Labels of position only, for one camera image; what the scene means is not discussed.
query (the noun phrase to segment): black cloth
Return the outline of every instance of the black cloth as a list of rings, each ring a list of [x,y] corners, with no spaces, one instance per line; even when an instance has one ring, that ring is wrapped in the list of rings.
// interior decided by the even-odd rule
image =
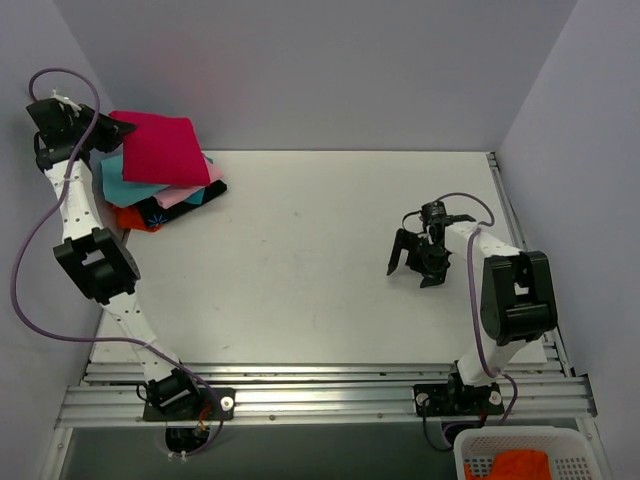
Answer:
[[[194,210],[216,197],[219,197],[227,191],[227,184],[222,180],[213,182],[204,189],[204,195],[202,196],[202,203],[200,205],[194,205],[192,203],[180,202],[167,209],[158,205],[158,201],[154,197],[145,198],[135,203],[134,206],[140,212],[140,216],[144,221],[144,224],[151,228],[157,227],[164,223],[170,222],[174,218],[178,218],[191,210]]]

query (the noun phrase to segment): orange cloth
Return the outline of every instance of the orange cloth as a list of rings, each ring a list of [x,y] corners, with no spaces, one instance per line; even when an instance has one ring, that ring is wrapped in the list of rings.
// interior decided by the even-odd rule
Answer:
[[[512,450],[496,455],[491,473],[486,477],[476,477],[467,464],[464,474],[467,480],[551,480],[547,454],[535,450]]]
[[[158,225],[157,227],[147,227],[144,224],[144,220],[142,220],[142,216],[140,212],[136,208],[135,205],[131,205],[127,208],[116,207],[115,205],[109,205],[109,209],[115,212],[116,214],[116,223],[123,230],[133,229],[133,230],[144,230],[145,232],[155,232],[162,228],[162,225]]]

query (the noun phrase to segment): white plastic basket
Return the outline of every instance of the white plastic basket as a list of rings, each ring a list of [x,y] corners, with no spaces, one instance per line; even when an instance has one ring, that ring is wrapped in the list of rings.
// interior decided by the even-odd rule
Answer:
[[[454,442],[458,479],[464,480],[464,465],[474,475],[491,473],[494,457],[508,450],[546,452],[553,480],[602,480],[589,442],[575,430],[555,427],[485,427],[465,430]]]

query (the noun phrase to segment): teal cloth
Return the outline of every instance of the teal cloth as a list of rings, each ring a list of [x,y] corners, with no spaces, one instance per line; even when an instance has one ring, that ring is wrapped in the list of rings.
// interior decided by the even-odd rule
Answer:
[[[196,193],[192,193],[183,201],[192,205],[202,205],[202,199],[204,198],[204,188],[201,188]]]
[[[113,203],[120,208],[126,208],[168,187],[168,185],[151,183],[125,182],[122,178],[122,160],[122,155],[116,155],[115,157],[106,158],[101,163],[102,191],[107,202]]]

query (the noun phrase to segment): robotic arm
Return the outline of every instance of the robotic arm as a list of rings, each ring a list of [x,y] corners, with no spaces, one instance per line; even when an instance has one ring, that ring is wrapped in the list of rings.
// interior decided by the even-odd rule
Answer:
[[[36,101],[27,111],[39,129],[34,139],[36,164],[51,182],[58,198],[65,181],[69,182],[67,195],[60,205],[63,234],[62,243],[53,249],[56,260],[85,297],[98,302],[115,320],[125,337],[141,340],[144,345],[179,361],[160,344],[147,322],[135,291],[140,279],[138,267],[122,242],[100,223],[91,194],[89,152],[93,148],[101,152],[115,150],[135,126],[100,115],[66,180],[71,151],[87,129],[94,111],[85,105],[73,108],[58,98]],[[146,400],[154,409],[164,415],[180,416],[199,408],[200,391],[186,372],[157,357],[145,346],[132,345],[132,348],[143,368]]]
[[[481,224],[469,215],[447,214],[442,201],[427,203],[413,214],[420,215],[422,232],[397,231],[387,275],[407,250],[407,266],[423,276],[421,288],[445,282],[451,254],[471,261],[470,275],[482,279],[482,325],[474,325],[476,344],[456,362],[447,390],[448,400],[465,413],[497,389],[496,375],[520,349],[556,327],[549,262],[541,252],[524,252],[484,230],[474,235]]]

